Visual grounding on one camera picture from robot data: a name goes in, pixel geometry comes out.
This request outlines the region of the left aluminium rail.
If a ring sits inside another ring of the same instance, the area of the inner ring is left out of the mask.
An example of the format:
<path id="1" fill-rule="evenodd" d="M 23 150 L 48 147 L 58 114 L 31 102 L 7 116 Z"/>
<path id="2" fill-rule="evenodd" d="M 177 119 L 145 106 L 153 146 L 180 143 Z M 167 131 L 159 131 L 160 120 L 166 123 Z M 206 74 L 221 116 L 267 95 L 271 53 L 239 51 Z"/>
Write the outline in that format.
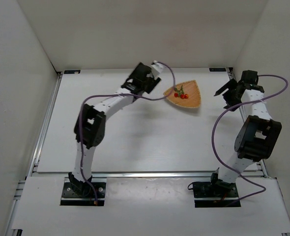
<path id="1" fill-rule="evenodd" d="M 35 148 L 34 148 L 34 151 L 33 151 L 32 157 L 31 157 L 31 162 L 30 162 L 29 169 L 28 169 L 28 172 L 26 174 L 25 179 L 27 179 L 27 177 L 32 176 L 34 167 L 37 166 L 37 164 L 39 163 L 39 158 L 40 158 L 42 148 L 43 148 L 43 145 L 45 142 L 45 138 L 46 138 L 47 130 L 48 130 L 49 123 L 51 120 L 52 112 L 54 110 L 54 105 L 55 105 L 55 102 L 57 99 L 58 90 L 59 90 L 59 87 L 61 84 L 62 76 L 63 76 L 63 72 L 58 72 L 57 80 L 56 80 L 55 86 L 53 88 L 53 91 L 51 93 L 49 104 L 48 104 L 48 107 L 47 107 L 47 110 L 46 110 L 46 113 L 45 113 L 45 116 L 44 116 L 44 119 L 43 119 L 43 122 L 41 125 L 40 133 L 39 133 L 39 136 L 37 138 L 37 142 L 35 144 Z"/>

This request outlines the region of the woven triangular fruit basket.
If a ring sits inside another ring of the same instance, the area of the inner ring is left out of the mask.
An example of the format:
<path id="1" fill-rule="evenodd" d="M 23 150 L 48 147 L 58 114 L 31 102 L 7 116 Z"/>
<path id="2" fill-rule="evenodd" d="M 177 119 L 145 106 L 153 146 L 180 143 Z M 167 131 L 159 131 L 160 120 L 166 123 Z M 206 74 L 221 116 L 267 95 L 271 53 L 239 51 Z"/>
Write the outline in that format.
<path id="1" fill-rule="evenodd" d="M 176 84 L 174 88 L 170 87 L 167 89 L 163 95 L 169 95 L 167 100 L 182 108 L 199 108 L 202 101 L 196 80 Z"/>

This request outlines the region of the cherry pair with green leaves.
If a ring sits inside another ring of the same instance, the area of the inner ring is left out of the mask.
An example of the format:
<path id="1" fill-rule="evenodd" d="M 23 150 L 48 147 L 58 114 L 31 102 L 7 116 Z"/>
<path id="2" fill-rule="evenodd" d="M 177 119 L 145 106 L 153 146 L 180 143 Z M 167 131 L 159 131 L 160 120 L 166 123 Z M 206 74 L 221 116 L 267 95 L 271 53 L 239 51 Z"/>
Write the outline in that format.
<path id="1" fill-rule="evenodd" d="M 183 85 L 181 85 L 181 87 L 179 87 L 179 88 L 174 87 L 174 93 L 175 92 L 178 93 L 178 97 L 181 99 L 188 99 L 189 98 L 189 95 L 184 92 Z"/>

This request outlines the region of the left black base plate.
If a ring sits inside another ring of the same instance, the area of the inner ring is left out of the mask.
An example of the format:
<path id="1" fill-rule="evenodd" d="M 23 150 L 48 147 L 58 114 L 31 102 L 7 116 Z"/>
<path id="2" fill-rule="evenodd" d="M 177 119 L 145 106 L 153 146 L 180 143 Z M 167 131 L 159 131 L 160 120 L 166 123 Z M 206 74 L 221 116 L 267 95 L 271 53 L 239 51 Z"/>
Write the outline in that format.
<path id="1" fill-rule="evenodd" d="M 96 191 L 97 201 L 95 201 L 95 194 L 90 185 L 80 190 L 74 184 L 65 181 L 61 193 L 60 205 L 103 207 L 105 204 L 106 182 L 93 182 L 92 185 Z"/>

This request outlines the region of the front aluminium rail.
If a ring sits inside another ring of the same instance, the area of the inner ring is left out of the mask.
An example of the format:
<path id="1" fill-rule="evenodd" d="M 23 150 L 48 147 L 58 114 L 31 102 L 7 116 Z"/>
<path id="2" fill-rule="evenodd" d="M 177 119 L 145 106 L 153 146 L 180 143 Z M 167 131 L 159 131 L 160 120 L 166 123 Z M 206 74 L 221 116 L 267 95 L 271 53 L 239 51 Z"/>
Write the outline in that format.
<path id="1" fill-rule="evenodd" d="M 93 178 L 107 178 L 107 177 L 210 177 L 211 172 L 93 172 Z M 245 177 L 263 177 L 263 171 L 245 171 L 243 172 Z M 41 173 L 33 172 L 32 177 L 67 177 L 68 173 Z"/>

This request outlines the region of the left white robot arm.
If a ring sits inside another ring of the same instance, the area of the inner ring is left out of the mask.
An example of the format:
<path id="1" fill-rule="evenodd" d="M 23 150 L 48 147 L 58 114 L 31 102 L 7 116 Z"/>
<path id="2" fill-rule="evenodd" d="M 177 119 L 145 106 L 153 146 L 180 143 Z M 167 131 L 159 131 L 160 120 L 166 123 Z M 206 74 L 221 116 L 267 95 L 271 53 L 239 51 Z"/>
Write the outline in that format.
<path id="1" fill-rule="evenodd" d="M 88 99 L 84 100 L 74 127 L 77 142 L 75 166 L 68 173 L 72 190 L 79 197 L 98 200 L 98 188 L 91 181 L 91 167 L 95 149 L 105 136 L 106 121 L 144 93 L 151 93 L 161 81 L 159 75 L 162 71 L 163 65 L 156 61 L 150 66 L 140 62 L 113 95 L 95 106 L 87 104 Z"/>

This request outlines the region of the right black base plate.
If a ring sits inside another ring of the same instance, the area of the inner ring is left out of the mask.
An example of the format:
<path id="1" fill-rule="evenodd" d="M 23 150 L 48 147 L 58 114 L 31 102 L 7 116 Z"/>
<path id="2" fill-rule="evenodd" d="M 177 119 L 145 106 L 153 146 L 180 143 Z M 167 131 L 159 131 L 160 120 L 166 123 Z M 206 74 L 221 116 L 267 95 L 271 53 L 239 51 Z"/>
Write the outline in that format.
<path id="1" fill-rule="evenodd" d="M 231 189 L 218 189 L 210 182 L 195 181 L 187 189 L 193 191 L 195 208 L 241 207 L 235 183 Z"/>

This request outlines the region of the left black corner bracket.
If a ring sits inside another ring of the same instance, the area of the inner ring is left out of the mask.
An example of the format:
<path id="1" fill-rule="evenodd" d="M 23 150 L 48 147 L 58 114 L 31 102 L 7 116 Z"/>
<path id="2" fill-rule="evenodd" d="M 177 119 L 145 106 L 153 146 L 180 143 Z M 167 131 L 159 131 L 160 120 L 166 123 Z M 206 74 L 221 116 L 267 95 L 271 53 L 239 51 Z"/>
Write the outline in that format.
<path id="1" fill-rule="evenodd" d="M 80 74 L 80 70 L 65 70 L 64 74 Z"/>

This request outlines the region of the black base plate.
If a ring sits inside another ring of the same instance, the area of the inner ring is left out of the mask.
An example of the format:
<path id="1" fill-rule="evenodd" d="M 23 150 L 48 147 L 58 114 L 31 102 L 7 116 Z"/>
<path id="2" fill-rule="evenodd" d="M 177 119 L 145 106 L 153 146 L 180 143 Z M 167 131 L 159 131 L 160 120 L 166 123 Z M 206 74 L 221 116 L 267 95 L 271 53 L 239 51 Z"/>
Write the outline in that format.
<path id="1" fill-rule="evenodd" d="M 60 205 L 103 207 L 105 204 L 106 182 L 93 182 L 92 185 L 96 191 L 97 201 L 95 201 L 95 194 L 90 185 L 80 190 L 74 184 L 65 181 L 61 193 Z"/>
<path id="2" fill-rule="evenodd" d="M 195 208 L 241 207 L 235 183 L 231 189 L 218 189 L 210 182 L 195 181 L 187 189 L 193 191 Z"/>

